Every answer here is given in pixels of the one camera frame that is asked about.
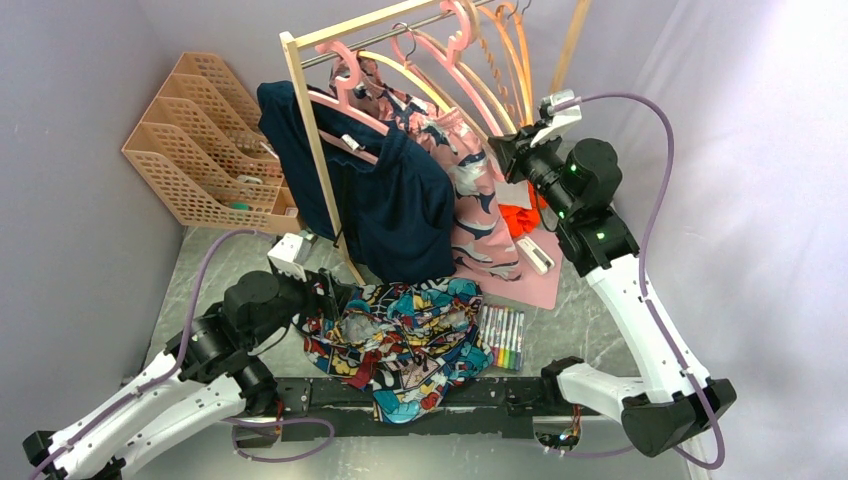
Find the comic print shorts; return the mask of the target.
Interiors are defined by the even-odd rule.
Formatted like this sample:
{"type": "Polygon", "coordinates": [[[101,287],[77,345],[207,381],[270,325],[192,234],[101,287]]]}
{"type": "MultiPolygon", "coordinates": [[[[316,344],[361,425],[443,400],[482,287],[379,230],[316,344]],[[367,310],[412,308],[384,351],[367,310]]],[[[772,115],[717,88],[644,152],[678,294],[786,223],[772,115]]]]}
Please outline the comic print shorts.
{"type": "Polygon", "coordinates": [[[295,329],[309,362],[357,389],[458,386],[492,365],[482,306],[480,286],[464,278],[365,285],[331,331],[295,329]]]}

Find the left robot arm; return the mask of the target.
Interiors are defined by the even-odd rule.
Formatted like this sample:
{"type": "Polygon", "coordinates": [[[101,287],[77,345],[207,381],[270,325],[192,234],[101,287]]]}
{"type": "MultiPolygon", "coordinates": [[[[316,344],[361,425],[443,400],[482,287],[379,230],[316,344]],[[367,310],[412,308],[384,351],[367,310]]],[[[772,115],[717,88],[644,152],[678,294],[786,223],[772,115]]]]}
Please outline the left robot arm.
{"type": "Polygon", "coordinates": [[[122,479],[211,424],[279,412],[278,382],[256,349],[310,314],[337,316],[352,292],[325,270],[243,275],[94,411],[30,434],[23,449],[31,478],[122,479]]]}

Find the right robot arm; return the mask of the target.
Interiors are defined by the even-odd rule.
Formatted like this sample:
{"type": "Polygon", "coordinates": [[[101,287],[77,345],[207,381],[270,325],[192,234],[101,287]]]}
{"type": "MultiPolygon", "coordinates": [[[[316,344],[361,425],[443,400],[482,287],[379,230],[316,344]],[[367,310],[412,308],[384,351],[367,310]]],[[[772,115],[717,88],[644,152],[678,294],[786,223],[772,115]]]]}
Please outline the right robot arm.
{"type": "Polygon", "coordinates": [[[528,181],[553,208],[559,248],[607,307],[639,372],[617,377],[576,357],[555,360],[542,371],[542,406],[562,414],[579,405],[611,418],[647,457],[707,431],[737,394],[688,349],[648,281],[644,252],[612,207],[622,181],[612,145],[583,139],[560,155],[561,139],[536,143],[529,131],[488,143],[506,181],[528,181]]]}

